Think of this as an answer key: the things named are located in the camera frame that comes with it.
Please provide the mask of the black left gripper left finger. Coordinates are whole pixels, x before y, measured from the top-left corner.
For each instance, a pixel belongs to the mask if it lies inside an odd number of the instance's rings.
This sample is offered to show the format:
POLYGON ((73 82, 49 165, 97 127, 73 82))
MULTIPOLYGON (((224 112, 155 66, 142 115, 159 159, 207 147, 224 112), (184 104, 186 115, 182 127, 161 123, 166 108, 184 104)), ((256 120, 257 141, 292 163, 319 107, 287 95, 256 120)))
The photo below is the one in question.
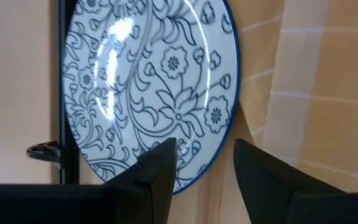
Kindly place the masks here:
POLYGON ((0 184, 0 224, 167 224, 176 168, 168 138, 101 185, 0 184))

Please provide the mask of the white plate blue line flowers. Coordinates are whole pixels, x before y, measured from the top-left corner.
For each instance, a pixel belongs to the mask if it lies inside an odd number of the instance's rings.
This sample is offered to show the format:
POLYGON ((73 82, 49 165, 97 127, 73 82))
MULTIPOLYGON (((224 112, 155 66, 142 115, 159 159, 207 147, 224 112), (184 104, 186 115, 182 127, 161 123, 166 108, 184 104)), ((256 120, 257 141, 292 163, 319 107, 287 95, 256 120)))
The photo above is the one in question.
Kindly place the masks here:
POLYGON ((238 104, 240 50, 227 0, 76 0, 63 97, 78 149, 103 181, 167 138, 174 193, 211 166, 238 104))

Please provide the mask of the light wooden neighbouring table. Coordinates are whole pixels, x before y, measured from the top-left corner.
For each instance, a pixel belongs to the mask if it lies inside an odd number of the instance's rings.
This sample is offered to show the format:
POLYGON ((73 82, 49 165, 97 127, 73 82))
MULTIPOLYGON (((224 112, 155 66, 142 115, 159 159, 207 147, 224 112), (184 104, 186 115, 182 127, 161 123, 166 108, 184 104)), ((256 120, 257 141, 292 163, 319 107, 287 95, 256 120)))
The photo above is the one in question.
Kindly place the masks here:
POLYGON ((50 183, 27 157, 53 138, 53 0, 0 0, 0 183, 50 183))

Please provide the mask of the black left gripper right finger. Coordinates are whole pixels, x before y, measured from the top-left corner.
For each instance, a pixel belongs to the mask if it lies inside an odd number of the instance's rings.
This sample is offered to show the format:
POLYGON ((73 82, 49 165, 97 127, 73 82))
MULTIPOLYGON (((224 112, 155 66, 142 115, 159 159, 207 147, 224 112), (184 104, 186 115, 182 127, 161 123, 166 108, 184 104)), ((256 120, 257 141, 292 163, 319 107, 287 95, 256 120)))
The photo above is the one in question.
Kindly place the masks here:
POLYGON ((358 224, 358 193, 316 179, 243 139, 236 139, 233 158, 252 224, 358 224))

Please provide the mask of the orange checked dish towel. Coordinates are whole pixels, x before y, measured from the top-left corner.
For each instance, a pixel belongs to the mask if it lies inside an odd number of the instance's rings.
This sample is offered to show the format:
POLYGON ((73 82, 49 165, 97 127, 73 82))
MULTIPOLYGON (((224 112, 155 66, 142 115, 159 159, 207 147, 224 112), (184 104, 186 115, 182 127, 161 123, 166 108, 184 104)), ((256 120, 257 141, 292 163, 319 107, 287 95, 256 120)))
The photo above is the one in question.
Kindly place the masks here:
POLYGON ((358 192, 358 0, 227 0, 241 48, 240 106, 225 147, 174 196, 168 224, 249 224, 237 138, 358 192))

